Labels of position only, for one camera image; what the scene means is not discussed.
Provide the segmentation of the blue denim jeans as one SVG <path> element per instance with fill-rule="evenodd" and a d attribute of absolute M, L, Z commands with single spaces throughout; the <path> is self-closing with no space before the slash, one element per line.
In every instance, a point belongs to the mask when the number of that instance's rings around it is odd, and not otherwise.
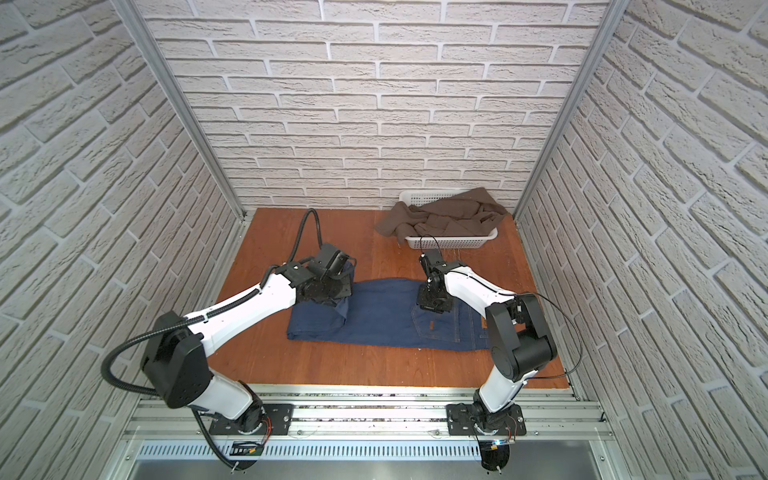
<path fill-rule="evenodd" d="M 293 341 L 455 352 L 489 347 L 483 320 L 455 300 L 447 313 L 417 304 L 420 283 L 402 278 L 354 282 L 337 306 L 302 302 L 291 310 L 286 336 Z"/>

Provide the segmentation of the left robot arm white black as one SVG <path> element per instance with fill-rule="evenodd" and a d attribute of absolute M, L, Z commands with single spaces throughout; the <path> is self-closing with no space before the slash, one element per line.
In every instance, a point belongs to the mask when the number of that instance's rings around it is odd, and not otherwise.
<path fill-rule="evenodd" d="M 313 257 L 268 271 L 257 285 L 206 309 L 161 316 L 164 332 L 147 341 L 142 370 L 171 409 L 188 407 L 232 422 L 249 434 L 265 422 L 263 402 L 242 381 L 208 364 L 229 340 L 271 315 L 302 302 L 335 307 L 352 295 L 355 261 L 324 244 Z"/>

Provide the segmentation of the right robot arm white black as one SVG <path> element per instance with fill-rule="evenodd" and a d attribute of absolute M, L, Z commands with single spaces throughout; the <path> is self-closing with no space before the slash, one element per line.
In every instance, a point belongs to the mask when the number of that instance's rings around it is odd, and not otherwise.
<path fill-rule="evenodd" d="M 455 421 L 468 421 L 470 431 L 478 435 L 521 434 L 523 420 L 513 411 L 513 400 L 529 379 L 557 357 L 536 295 L 505 290 L 461 261 L 445 261 L 437 250 L 421 254 L 419 261 L 426 275 L 417 295 L 421 309 L 442 314 L 460 300 L 487 325 L 493 369 Z"/>

